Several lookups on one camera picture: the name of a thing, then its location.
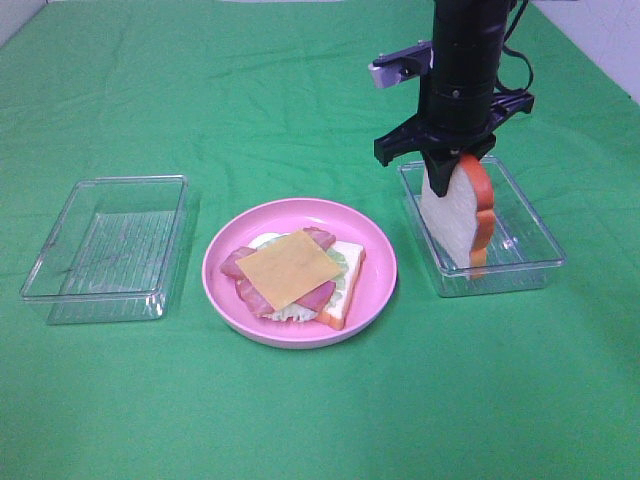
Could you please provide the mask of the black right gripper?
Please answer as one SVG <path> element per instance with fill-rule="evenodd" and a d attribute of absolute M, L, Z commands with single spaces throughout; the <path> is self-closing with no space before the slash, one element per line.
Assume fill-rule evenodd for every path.
<path fill-rule="evenodd" d="M 455 131 L 430 123 L 425 114 L 416 113 L 389 133 L 374 140 L 375 158 L 387 166 L 394 158 L 413 151 L 460 149 L 471 151 L 473 145 L 488 141 L 493 132 L 517 113 L 529 114 L 534 95 L 525 90 L 514 93 L 495 93 L 488 119 L 477 128 Z M 454 169 L 459 162 L 458 152 L 425 152 L 423 161 L 429 187 L 439 198 L 444 197 Z"/>

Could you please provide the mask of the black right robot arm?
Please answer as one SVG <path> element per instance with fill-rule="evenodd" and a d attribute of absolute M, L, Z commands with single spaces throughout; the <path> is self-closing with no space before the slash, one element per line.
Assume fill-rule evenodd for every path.
<path fill-rule="evenodd" d="M 529 89 L 510 89 L 498 79 L 502 55 L 521 55 L 506 42 L 527 5 L 438 1 L 431 40 L 370 63 L 378 88 L 420 81 L 416 113 L 374 142 L 374 155 L 382 165 L 420 152 L 431 190 L 443 197 L 464 155 L 481 159 L 495 146 L 497 128 L 517 113 L 531 112 L 534 96 Z"/>

